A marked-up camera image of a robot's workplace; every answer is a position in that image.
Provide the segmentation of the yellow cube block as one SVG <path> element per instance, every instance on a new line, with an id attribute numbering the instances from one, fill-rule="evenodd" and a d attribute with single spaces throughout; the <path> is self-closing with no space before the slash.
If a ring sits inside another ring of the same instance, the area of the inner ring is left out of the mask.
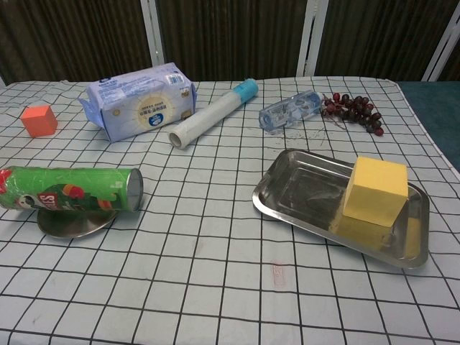
<path id="1" fill-rule="evenodd" d="M 390 227 L 407 199 L 404 164 L 359 156 L 346 187 L 343 215 Z"/>

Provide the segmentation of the green chips can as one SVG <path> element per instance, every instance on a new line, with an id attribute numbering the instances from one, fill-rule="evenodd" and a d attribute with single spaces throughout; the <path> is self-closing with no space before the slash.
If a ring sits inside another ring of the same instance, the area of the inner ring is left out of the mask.
<path id="1" fill-rule="evenodd" d="M 0 169 L 0 206 L 49 211 L 136 211 L 141 172 L 124 168 Z"/>

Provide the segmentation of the plastic wrap roll blue cap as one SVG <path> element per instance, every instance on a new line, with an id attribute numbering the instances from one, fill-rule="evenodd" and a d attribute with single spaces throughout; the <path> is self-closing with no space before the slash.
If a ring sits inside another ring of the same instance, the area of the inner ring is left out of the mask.
<path id="1" fill-rule="evenodd" d="M 258 90 L 258 85 L 254 79 L 246 79 L 217 101 L 197 111 L 174 127 L 169 133 L 170 143 L 172 146 L 184 150 L 193 140 L 255 97 Z"/>

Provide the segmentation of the rectangular steel tray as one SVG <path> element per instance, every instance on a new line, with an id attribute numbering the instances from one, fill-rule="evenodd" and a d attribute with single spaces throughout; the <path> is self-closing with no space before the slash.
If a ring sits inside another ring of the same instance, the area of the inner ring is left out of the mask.
<path id="1" fill-rule="evenodd" d="M 263 214 L 390 265 L 415 269 L 428 259 L 429 200 L 409 184 L 391 227 L 343 215 L 353 164 L 301 149 L 282 151 L 253 191 Z"/>

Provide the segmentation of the clear plastic water bottle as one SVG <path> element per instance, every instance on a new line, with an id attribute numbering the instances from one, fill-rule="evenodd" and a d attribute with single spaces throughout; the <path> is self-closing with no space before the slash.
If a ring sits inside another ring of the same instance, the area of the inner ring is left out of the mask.
<path id="1" fill-rule="evenodd" d="M 259 112 L 259 127 L 273 134 L 305 117 L 321 111 L 323 97 L 315 91 L 305 91 L 274 103 Z"/>

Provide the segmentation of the pale blue tissue pack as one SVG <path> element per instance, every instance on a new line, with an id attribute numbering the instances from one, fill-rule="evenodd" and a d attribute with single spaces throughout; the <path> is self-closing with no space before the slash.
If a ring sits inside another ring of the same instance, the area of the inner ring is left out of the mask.
<path id="1" fill-rule="evenodd" d="M 187 119 L 196 109 L 196 87 L 175 63 L 89 83 L 80 103 L 87 119 L 118 142 Z"/>

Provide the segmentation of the white black-checked tablecloth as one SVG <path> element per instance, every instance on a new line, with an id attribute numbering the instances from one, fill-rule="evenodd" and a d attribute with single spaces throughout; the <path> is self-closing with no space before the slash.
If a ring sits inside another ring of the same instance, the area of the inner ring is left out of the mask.
<path id="1" fill-rule="evenodd" d="M 0 345 L 460 345 L 460 173 L 385 79 L 259 82 L 256 98 L 186 150 L 165 128 L 117 143 L 86 120 L 85 83 L 0 88 L 0 168 L 137 167 L 141 209 L 79 239 L 0 208 Z M 378 137 L 321 111 L 273 134 L 259 112 L 305 91 L 368 97 Z M 50 105 L 53 135 L 20 119 Z M 252 191 L 287 148 L 408 166 L 430 200 L 428 260 L 399 269 L 263 216 Z"/>

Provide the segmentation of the brown ribbed partition panel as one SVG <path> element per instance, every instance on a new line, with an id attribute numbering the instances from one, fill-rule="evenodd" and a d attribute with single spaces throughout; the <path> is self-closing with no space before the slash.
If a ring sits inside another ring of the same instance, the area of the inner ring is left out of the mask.
<path id="1" fill-rule="evenodd" d="M 460 40 L 452 50 L 438 81 L 460 81 Z"/>
<path id="2" fill-rule="evenodd" d="M 316 75 L 420 81 L 459 0 L 329 0 Z"/>
<path id="3" fill-rule="evenodd" d="M 151 66 L 140 0 L 0 0 L 0 78 L 96 81 Z"/>
<path id="4" fill-rule="evenodd" d="M 192 81 L 296 74 L 307 0 L 156 0 L 166 61 Z"/>

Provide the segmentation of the dark red grape bunch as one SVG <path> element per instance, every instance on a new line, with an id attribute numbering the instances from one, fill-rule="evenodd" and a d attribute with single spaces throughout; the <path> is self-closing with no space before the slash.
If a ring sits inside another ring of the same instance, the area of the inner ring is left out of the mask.
<path id="1" fill-rule="evenodd" d="M 350 121 L 365 128 L 366 132 L 381 137 L 385 131 L 382 115 L 368 97 L 334 93 L 332 97 L 322 95 L 321 115 L 334 121 Z"/>

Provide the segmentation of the round steel plate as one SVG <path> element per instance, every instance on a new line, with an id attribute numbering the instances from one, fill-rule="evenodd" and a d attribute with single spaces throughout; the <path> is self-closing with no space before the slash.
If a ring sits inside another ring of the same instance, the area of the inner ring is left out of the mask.
<path id="1" fill-rule="evenodd" d="M 37 213 L 37 224 L 46 235 L 73 239 L 92 234 L 107 226 L 118 211 L 47 211 Z"/>

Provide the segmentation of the orange cube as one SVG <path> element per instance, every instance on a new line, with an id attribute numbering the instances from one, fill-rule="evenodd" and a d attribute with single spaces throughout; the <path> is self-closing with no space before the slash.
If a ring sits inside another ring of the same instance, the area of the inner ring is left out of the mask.
<path id="1" fill-rule="evenodd" d="M 50 105 L 26 107 L 20 119 L 31 137 L 53 135 L 58 127 Z"/>

